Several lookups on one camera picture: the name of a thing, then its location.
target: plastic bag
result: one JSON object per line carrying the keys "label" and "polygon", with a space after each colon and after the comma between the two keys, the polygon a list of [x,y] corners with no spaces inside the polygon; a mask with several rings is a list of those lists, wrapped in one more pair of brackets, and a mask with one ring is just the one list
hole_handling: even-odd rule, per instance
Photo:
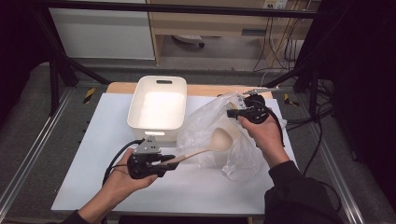
{"label": "plastic bag", "polygon": [[227,117],[231,104],[243,101],[243,96],[229,92],[200,107],[189,115],[177,135],[177,150],[193,152],[209,145],[213,131],[220,127],[233,138],[232,147],[224,152],[205,152],[189,160],[199,167],[219,168],[231,180],[243,181],[255,176],[266,162],[254,140],[236,119]]}

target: hand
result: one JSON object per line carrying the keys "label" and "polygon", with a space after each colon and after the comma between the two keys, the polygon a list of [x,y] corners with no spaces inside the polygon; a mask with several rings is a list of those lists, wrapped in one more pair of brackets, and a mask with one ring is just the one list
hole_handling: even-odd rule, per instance
{"label": "hand", "polygon": [[[125,165],[134,152],[128,148],[117,165]],[[127,166],[118,166],[113,169],[106,183],[99,192],[79,211],[79,215],[89,223],[98,223],[117,204],[121,203],[133,192],[150,186],[158,176],[150,175],[143,179],[132,179]]]}
{"label": "hand", "polygon": [[270,168],[290,160],[280,140],[280,132],[276,121],[271,115],[261,124],[251,123],[242,116],[238,116],[238,120],[242,127],[247,130],[249,136],[254,139]]}

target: ladle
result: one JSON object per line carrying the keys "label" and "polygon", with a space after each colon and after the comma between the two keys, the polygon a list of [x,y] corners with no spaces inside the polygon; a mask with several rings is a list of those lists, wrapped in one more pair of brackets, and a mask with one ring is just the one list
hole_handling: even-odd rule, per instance
{"label": "ladle", "polygon": [[182,156],[178,156],[172,160],[169,161],[163,161],[159,163],[158,165],[166,165],[168,163],[172,162],[181,162],[184,161],[190,157],[193,157],[195,155],[198,155],[203,152],[207,151],[226,151],[230,149],[230,147],[233,145],[233,139],[231,136],[222,128],[217,128],[215,131],[212,133],[212,136],[210,138],[210,143],[206,148],[199,149],[196,151],[193,151],[191,153],[187,153]]}

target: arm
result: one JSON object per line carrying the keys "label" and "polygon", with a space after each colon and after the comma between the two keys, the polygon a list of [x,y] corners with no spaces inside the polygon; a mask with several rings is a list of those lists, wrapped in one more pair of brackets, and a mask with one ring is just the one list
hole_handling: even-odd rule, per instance
{"label": "arm", "polygon": [[274,187],[265,193],[265,223],[343,223],[332,208],[325,188],[305,178],[290,160],[280,141],[276,121],[261,124],[238,117],[270,166]]}
{"label": "arm", "polygon": [[[132,153],[133,150],[128,149],[117,165],[126,164]],[[133,192],[148,187],[156,179],[156,175],[150,175],[143,179],[132,179],[126,166],[116,167],[97,194],[62,223],[99,223],[117,204]]]}

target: black sleeve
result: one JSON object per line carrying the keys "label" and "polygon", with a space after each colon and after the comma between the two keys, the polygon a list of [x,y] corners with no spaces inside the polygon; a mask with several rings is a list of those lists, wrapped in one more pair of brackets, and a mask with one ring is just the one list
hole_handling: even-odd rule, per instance
{"label": "black sleeve", "polygon": [[67,217],[63,222],[60,224],[89,224],[86,220],[84,220],[79,214],[78,210],[74,211],[72,215]]}
{"label": "black sleeve", "polygon": [[326,189],[315,179],[303,177],[293,161],[273,167],[269,174],[274,187],[265,193],[264,223],[343,223]]}

